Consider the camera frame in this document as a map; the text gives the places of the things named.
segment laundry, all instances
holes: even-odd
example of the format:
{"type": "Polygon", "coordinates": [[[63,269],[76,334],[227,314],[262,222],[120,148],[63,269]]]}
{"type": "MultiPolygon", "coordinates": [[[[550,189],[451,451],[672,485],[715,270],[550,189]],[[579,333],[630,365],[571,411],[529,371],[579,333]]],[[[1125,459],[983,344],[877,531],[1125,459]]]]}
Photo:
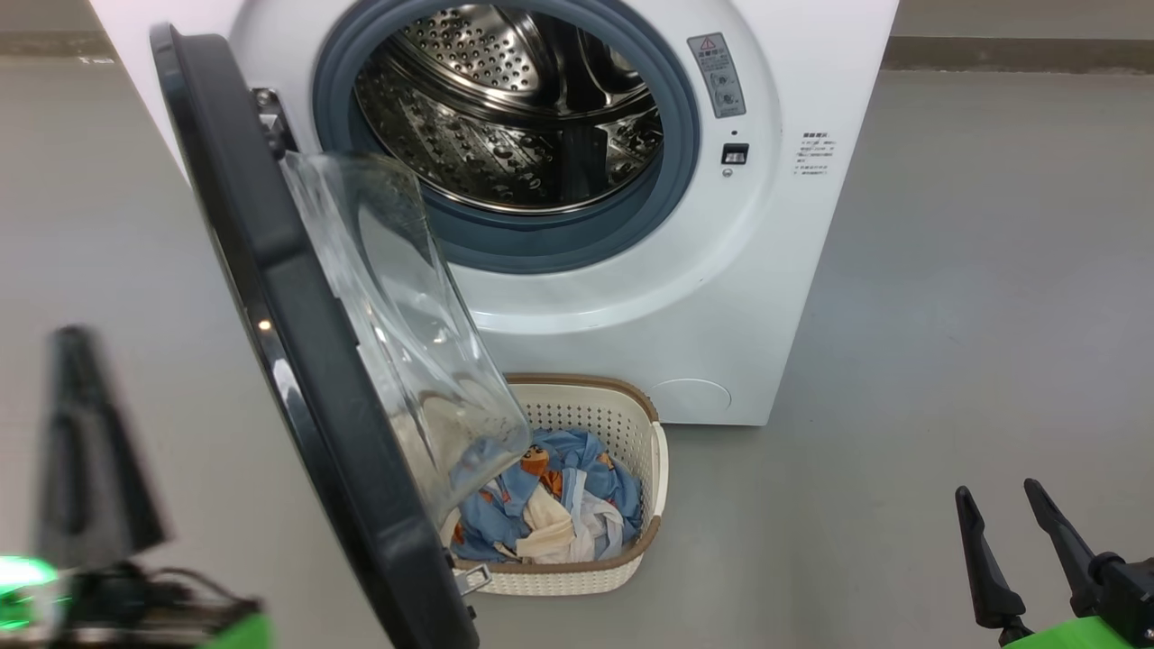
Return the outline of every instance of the laundry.
{"type": "Polygon", "coordinates": [[[473,561],[617,557],[640,528],[637,479],[587,431],[537,431],[522,460],[459,507],[451,549],[473,561]]]}

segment gray floor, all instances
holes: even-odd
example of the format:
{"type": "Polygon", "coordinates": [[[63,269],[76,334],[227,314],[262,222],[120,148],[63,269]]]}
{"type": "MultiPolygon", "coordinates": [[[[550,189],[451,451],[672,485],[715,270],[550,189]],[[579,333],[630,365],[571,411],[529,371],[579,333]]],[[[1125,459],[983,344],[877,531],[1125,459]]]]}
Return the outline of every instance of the gray floor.
{"type": "MultiPolygon", "coordinates": [[[[89,322],[170,506],[149,560],[268,595],[282,647],[384,644],[121,70],[0,61],[0,493],[31,485],[44,336],[89,322]]],[[[995,647],[961,483],[1032,626],[1069,611],[1025,477],[1148,555],[1152,113],[1148,79],[883,75],[769,426],[672,430],[635,580],[477,597],[484,646],[995,647]]],[[[30,495],[0,502],[27,550],[30,495]]]]}

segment plastic basket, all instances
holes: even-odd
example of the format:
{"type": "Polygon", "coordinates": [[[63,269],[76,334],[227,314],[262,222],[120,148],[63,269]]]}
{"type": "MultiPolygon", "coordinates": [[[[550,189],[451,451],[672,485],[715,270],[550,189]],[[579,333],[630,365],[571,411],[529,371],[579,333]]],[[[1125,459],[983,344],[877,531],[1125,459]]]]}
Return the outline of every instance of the plastic basket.
{"type": "MultiPolygon", "coordinates": [[[[583,564],[488,564],[493,576],[480,592],[495,595],[592,595],[621,588],[640,566],[645,550],[661,527],[669,482],[669,450],[657,410],[637,388],[623,381],[572,374],[511,374],[514,396],[537,428],[583,428],[597,434],[614,461],[642,484],[642,529],[631,546],[615,559],[583,564]]],[[[445,546],[459,520],[454,510],[441,529],[445,546]]],[[[477,567],[455,558],[454,572],[477,567]]],[[[481,579],[480,575],[470,575],[481,579]]]]}

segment cable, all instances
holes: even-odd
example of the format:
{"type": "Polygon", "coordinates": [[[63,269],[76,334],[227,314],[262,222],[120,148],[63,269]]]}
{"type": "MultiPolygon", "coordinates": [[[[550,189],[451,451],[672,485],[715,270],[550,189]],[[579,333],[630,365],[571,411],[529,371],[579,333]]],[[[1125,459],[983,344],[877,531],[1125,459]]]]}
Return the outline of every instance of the cable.
{"type": "Polygon", "coordinates": [[[201,573],[197,573],[196,570],[189,570],[187,568],[160,568],[158,570],[152,572],[152,574],[151,574],[151,576],[153,579],[155,577],[160,577],[160,576],[164,576],[164,575],[175,575],[175,576],[181,576],[181,577],[190,579],[190,580],[195,581],[196,583],[201,584],[202,587],[211,590],[212,592],[215,592],[217,595],[219,595],[220,597],[224,597],[225,599],[231,599],[233,602],[243,602],[242,597],[238,597],[234,592],[232,592],[227,588],[225,588],[225,587],[220,585],[219,583],[210,580],[209,577],[202,575],[201,573]]]}

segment warning label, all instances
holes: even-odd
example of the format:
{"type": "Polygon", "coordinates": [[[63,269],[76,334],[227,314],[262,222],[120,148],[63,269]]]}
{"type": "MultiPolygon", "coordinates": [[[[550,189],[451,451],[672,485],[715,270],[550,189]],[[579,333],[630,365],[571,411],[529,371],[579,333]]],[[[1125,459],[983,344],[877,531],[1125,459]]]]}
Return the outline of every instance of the warning label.
{"type": "Polygon", "coordinates": [[[745,98],[741,94],[737,68],[729,57],[729,49],[721,33],[706,33],[689,39],[702,79],[710,91],[713,115],[717,118],[745,114],[745,98]]]}
{"type": "Polygon", "coordinates": [[[838,142],[825,130],[801,134],[801,146],[794,156],[794,176],[827,176],[838,142]]]}

